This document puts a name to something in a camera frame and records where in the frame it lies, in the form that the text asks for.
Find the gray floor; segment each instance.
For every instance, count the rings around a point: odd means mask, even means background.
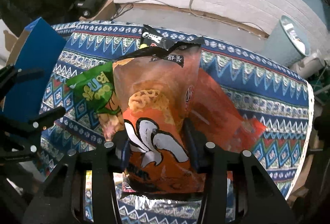
[[[188,34],[203,35],[241,46],[256,53],[263,49],[266,40],[235,26],[177,11],[133,8],[116,21],[147,24]]]

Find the cardboard box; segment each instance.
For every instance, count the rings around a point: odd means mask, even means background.
[[[45,73],[40,79],[14,85],[4,101],[6,117],[27,122],[39,114],[46,86],[65,44],[66,40],[42,18],[24,28],[6,64],[22,70],[42,68]]]
[[[110,20],[115,14],[116,14],[116,6],[113,2],[113,0],[108,0],[105,2],[102,9],[99,11],[97,15],[95,15],[93,18],[86,19],[84,17],[80,17],[80,21],[95,21],[95,20],[101,20],[101,21],[108,21]]]

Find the blue patterned tablecloth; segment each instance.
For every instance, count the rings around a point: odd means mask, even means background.
[[[87,109],[84,100],[74,103],[65,81],[84,70],[137,50],[142,31],[141,25],[111,21],[75,22],[54,25],[53,28],[68,41],[54,67],[41,110],[61,105],[67,114],[42,133],[44,150],[39,167],[45,174],[69,149],[83,152],[105,141],[94,111]],[[168,29],[156,30],[173,40],[196,37]],[[287,197],[300,173],[311,132],[314,104],[311,87],[286,67],[208,37],[202,47],[200,66],[221,85],[243,117],[256,117],[267,127],[251,151]],[[129,197],[118,202],[125,223],[135,223],[136,220],[138,223],[159,223],[163,218],[172,223],[176,218],[177,223],[190,224],[196,221],[199,212],[196,204],[163,211],[147,210],[146,206],[133,208],[133,201],[141,203],[141,198]],[[183,218],[178,217],[178,208],[186,212],[182,214]],[[229,206],[227,212],[230,217],[232,207]]]

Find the gray cylinder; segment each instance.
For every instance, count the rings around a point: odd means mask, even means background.
[[[311,48],[305,33],[285,15],[278,21],[260,53],[263,57],[286,67],[310,54]]]

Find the silver screw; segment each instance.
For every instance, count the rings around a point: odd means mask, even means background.
[[[249,150],[243,150],[243,155],[245,157],[250,157],[252,155],[252,153]]]
[[[75,155],[77,153],[77,151],[75,150],[75,149],[70,149],[70,150],[68,150],[68,155],[69,156],[73,156],[73,155]]]
[[[213,142],[207,142],[205,145],[206,145],[206,147],[209,148],[209,149],[213,149],[213,148],[216,147],[215,143],[213,143]]]
[[[31,150],[31,152],[36,152],[37,151],[37,147],[35,145],[32,145],[30,147],[30,150]]]
[[[104,146],[106,148],[111,148],[111,147],[113,147],[113,142],[112,141],[107,141],[107,142],[104,143]]]

